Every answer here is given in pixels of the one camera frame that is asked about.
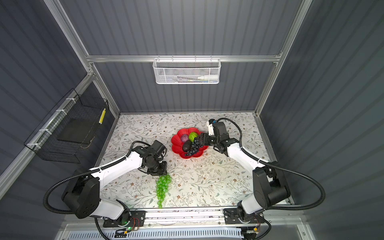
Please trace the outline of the dark fake avocado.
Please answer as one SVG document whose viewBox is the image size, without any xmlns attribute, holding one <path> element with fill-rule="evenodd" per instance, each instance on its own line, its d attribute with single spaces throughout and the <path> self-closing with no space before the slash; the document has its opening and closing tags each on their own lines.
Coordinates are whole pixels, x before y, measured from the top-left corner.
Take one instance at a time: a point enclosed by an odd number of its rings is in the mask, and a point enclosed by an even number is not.
<svg viewBox="0 0 384 240">
<path fill-rule="evenodd" d="M 191 150 L 191 148 L 192 148 L 192 142 L 191 142 L 190 140 L 187 141 L 187 142 L 185 142 L 185 143 L 183 144 L 183 146 L 182 146 L 182 150 L 183 150 L 183 152 L 185 152 L 185 153 L 189 152 L 189 151 Z"/>
</svg>

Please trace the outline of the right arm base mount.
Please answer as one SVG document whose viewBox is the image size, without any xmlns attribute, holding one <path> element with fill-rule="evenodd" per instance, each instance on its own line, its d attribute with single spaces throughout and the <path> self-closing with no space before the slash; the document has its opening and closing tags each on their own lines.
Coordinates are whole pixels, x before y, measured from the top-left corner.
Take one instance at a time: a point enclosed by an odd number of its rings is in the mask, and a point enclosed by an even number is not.
<svg viewBox="0 0 384 240">
<path fill-rule="evenodd" d="M 254 224 L 260 225 L 265 223 L 261 213 L 247 214 L 242 208 L 225 208 L 223 209 L 225 223 L 228 225 L 235 224 Z"/>
</svg>

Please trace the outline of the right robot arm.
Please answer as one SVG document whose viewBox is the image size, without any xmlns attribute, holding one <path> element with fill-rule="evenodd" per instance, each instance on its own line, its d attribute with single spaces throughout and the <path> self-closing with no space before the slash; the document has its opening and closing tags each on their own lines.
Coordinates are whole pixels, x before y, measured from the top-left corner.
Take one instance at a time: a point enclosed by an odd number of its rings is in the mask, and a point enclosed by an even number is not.
<svg viewBox="0 0 384 240">
<path fill-rule="evenodd" d="M 290 197 L 291 192 L 283 171 L 275 168 L 277 162 L 270 163 L 270 166 L 262 164 L 258 156 L 244 148 L 242 133 L 238 139 L 231 138 L 226 125 L 219 120 L 209 120 L 207 127 L 208 132 L 199 135 L 198 143 L 212 146 L 215 151 L 235 160 L 252 174 L 253 192 L 238 203 L 239 218 L 268 210 Z"/>
</svg>

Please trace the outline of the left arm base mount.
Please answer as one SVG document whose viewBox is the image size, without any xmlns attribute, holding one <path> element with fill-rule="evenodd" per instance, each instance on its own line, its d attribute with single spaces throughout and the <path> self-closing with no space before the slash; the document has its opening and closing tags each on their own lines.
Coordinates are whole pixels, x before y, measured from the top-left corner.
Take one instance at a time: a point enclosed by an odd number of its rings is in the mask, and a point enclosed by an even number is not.
<svg viewBox="0 0 384 240">
<path fill-rule="evenodd" d="M 146 211 L 126 210 L 116 220 L 107 219 L 103 222 L 104 228 L 139 228 L 144 226 Z"/>
</svg>

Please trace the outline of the purple fake onion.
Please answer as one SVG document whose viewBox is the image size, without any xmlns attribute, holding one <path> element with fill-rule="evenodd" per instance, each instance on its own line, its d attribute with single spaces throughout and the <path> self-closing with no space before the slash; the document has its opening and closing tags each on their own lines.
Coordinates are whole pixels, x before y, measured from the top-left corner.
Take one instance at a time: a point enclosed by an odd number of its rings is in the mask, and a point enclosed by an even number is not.
<svg viewBox="0 0 384 240">
<path fill-rule="evenodd" d="M 189 135 L 187 134 L 183 134 L 181 137 L 180 137 L 180 140 L 182 141 L 182 143 L 185 143 L 187 141 L 189 141 Z"/>
</svg>

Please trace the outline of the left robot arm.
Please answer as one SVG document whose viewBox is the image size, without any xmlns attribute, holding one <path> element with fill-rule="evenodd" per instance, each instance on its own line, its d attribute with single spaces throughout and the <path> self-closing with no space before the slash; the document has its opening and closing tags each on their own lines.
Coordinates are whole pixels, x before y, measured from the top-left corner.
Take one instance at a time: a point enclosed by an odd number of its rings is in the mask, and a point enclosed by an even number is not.
<svg viewBox="0 0 384 240">
<path fill-rule="evenodd" d="M 130 215 L 130 209 L 120 200 L 101 197 L 101 190 L 119 177 L 140 168 L 145 174 L 165 176 L 167 162 L 164 161 L 167 148 L 159 141 L 151 145 L 135 141 L 129 152 L 108 164 L 90 169 L 91 174 L 69 180 L 62 195 L 62 201 L 79 219 L 86 217 L 104 217 L 111 220 L 123 220 Z"/>
</svg>

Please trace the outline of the black fake grape bunch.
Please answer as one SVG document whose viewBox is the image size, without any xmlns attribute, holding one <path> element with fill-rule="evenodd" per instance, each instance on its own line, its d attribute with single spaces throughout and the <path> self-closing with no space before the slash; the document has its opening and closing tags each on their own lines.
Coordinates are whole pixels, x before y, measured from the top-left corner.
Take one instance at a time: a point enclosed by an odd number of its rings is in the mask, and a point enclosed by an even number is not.
<svg viewBox="0 0 384 240">
<path fill-rule="evenodd" d="M 186 156 L 193 156 L 197 154 L 203 145 L 200 143 L 199 138 L 196 138 L 194 142 L 192 142 L 192 148 L 189 152 L 185 153 Z"/>
</svg>

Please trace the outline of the bumpy green fake fruit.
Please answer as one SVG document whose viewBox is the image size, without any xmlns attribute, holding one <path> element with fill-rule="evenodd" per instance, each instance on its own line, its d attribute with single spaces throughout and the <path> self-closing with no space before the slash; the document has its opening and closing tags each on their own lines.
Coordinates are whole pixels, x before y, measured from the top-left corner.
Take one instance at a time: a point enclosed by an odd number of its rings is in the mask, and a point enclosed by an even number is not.
<svg viewBox="0 0 384 240">
<path fill-rule="evenodd" d="M 191 133 L 189 134 L 189 140 L 190 140 L 191 142 L 194 142 L 195 139 L 196 139 L 198 136 L 199 136 L 199 134 L 198 134 L 197 132 L 191 132 Z"/>
</svg>

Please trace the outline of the green fake grape bunch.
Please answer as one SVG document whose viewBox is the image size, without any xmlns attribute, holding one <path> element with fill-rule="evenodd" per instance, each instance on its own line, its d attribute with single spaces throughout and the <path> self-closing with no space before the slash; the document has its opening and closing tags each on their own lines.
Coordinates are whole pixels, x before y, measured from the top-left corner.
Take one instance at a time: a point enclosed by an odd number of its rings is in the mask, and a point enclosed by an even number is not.
<svg viewBox="0 0 384 240">
<path fill-rule="evenodd" d="M 163 208 L 163 203 L 165 202 L 165 197 L 169 191 L 171 182 L 172 178 L 170 175 L 160 176 L 156 181 L 156 196 L 159 209 Z"/>
</svg>

